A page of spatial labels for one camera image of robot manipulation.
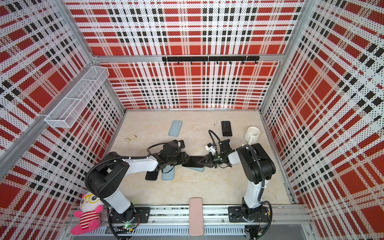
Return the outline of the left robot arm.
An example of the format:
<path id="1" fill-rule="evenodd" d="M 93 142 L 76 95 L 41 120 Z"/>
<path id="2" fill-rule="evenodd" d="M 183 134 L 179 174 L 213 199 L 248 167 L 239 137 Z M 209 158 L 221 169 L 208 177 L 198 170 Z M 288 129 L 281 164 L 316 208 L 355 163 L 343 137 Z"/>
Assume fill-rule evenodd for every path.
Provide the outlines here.
<path id="1" fill-rule="evenodd" d="M 186 164 L 191 157 L 183 151 L 184 141 L 173 140 L 147 148 L 147 155 L 140 157 L 121 156 L 116 152 L 107 154 L 86 174 L 86 188 L 98 197 L 110 211 L 116 213 L 123 222 L 136 217 L 136 210 L 120 186 L 128 175 L 148 172 L 158 173 L 167 166 Z"/>

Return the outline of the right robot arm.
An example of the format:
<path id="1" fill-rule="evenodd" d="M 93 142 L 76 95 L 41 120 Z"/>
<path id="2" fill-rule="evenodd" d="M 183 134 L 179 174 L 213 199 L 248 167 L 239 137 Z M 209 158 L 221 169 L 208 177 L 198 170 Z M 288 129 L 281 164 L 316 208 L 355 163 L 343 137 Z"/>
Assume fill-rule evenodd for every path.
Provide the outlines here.
<path id="1" fill-rule="evenodd" d="M 232 167 L 240 164 L 248 179 L 248 186 L 242 204 L 239 207 L 229 207 L 229 221 L 231 223 L 270 222 L 272 207 L 269 201 L 262 199 L 268 181 L 276 173 L 276 167 L 271 158 L 260 144 L 247 144 L 232 149 L 230 140 L 221 140 L 216 133 L 209 130 L 212 140 L 217 142 L 206 145 L 209 152 L 204 157 L 191 157 L 193 166 L 197 168 L 218 168 L 225 165 Z"/>

